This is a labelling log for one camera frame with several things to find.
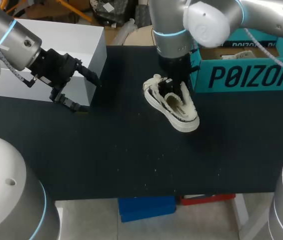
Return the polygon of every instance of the white table leg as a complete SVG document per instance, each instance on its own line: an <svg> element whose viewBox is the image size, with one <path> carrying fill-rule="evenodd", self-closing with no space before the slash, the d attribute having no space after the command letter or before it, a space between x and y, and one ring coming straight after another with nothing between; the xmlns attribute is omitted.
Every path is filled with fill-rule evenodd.
<svg viewBox="0 0 283 240"><path fill-rule="evenodd" d="M267 194L249 217L243 194L236 194L232 201L240 240L253 240L268 221L272 193Z"/></svg>

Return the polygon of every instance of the cable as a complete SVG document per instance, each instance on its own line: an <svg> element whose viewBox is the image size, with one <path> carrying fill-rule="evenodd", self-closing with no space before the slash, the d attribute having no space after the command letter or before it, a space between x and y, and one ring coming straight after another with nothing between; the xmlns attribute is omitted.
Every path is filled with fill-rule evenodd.
<svg viewBox="0 0 283 240"><path fill-rule="evenodd" d="M8 62L8 60L4 57L3 53L0 51L0 60L7 66L7 68L22 82L24 82L27 85L27 80L23 78L16 70L13 68L13 66Z"/></svg>
<svg viewBox="0 0 283 240"><path fill-rule="evenodd" d="M257 40L254 38L254 36L251 34L251 32L245 28L245 31L247 35L251 38L251 40L256 44L256 46L263 51L264 54L266 54L270 59L272 59L275 63L277 63L279 66L283 67L283 62L278 60L274 55L272 55L269 51L267 51Z"/></svg>

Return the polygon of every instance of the cardboard box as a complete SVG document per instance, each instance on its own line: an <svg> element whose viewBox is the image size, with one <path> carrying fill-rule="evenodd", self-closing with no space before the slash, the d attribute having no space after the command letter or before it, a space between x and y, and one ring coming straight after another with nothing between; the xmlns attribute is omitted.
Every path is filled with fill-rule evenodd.
<svg viewBox="0 0 283 240"><path fill-rule="evenodd" d="M267 33L257 31L254 29L249 30L251 34L259 41L263 47L274 47L278 40L277 36L269 35ZM243 28L237 29L227 41L222 45L225 48L242 48L242 47L256 47L250 37L247 35Z"/></svg>
<svg viewBox="0 0 283 240"><path fill-rule="evenodd" d="M68 53L80 59L82 65L95 72L98 77L101 76L107 58L103 27L25 19L18 19L18 22L41 38L41 47L44 50L54 49L61 55ZM26 80L33 78L31 71L27 68L19 73ZM89 106L95 89L92 83L75 72L62 93L80 105ZM51 91L52 88L40 80L37 80L32 88L28 88L2 64L0 96L52 102L49 98Z"/></svg>
<svg viewBox="0 0 283 240"><path fill-rule="evenodd" d="M252 50L257 58L221 59L221 55L244 50ZM283 38L277 40L276 48L267 50L283 62ZM191 60L193 66L200 67L191 75L196 93L283 90L283 67L258 48L199 49Z"/></svg>

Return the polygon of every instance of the red object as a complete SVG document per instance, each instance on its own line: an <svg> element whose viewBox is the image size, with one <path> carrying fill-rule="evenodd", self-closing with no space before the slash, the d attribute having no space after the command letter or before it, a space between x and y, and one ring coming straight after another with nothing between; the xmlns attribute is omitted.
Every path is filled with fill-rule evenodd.
<svg viewBox="0 0 283 240"><path fill-rule="evenodd" d="M194 205L194 204L206 204L213 202L220 202L229 199L234 199L236 194L219 194L210 197L202 197L202 198L183 198L180 197L181 204L184 206Z"/></svg>

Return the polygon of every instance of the white cable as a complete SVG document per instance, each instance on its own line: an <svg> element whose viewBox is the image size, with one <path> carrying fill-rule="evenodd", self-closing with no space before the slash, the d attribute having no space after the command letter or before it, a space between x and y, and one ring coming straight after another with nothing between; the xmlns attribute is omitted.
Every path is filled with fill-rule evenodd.
<svg viewBox="0 0 283 240"><path fill-rule="evenodd" d="M275 63L277 63L279 66L283 67L283 62L278 60L274 55L272 55L269 51L267 51L257 40L254 38L254 36L251 34L251 32L245 28L245 31L247 35L251 38L251 40L256 44L256 46L262 50L270 59L272 59Z"/></svg>

